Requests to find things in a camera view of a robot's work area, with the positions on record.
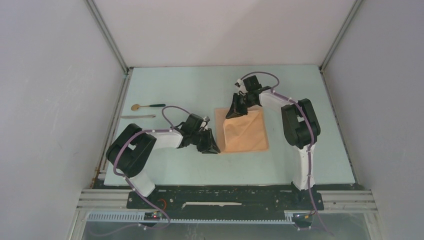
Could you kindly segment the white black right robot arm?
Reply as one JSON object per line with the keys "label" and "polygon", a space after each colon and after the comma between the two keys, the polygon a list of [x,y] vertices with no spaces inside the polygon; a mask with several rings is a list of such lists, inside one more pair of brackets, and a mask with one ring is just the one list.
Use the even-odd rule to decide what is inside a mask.
{"label": "white black right robot arm", "polygon": [[311,196],[306,190],[315,184],[313,155],[321,133],[313,104],[308,98],[296,101],[272,91],[270,87],[262,87],[245,93],[234,93],[225,118],[245,116],[249,113],[248,109],[255,106],[270,108],[281,114],[284,137],[297,150],[292,183],[298,191],[291,194],[290,201],[295,208],[304,209],[311,202]]}

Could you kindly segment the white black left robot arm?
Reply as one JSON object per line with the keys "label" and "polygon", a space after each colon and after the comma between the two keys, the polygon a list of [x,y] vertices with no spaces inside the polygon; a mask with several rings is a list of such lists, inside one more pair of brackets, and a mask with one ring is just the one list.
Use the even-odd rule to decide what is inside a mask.
{"label": "white black left robot arm", "polygon": [[158,202],[158,194],[154,192],[156,185],[146,170],[152,151],[181,149],[190,145],[196,146],[201,154],[221,152],[212,130],[206,125],[142,129],[131,123],[108,147],[105,157],[113,165],[114,174],[124,178],[131,188],[140,194],[138,201],[145,208],[153,208]]}

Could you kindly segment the peach cloth napkin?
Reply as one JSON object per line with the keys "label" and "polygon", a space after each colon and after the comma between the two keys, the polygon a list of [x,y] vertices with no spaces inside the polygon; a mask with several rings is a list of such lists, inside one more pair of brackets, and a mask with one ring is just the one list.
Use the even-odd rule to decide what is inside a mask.
{"label": "peach cloth napkin", "polygon": [[260,107],[251,107],[248,114],[226,119],[228,108],[214,110],[216,143],[221,154],[255,153],[269,150],[269,140]]}

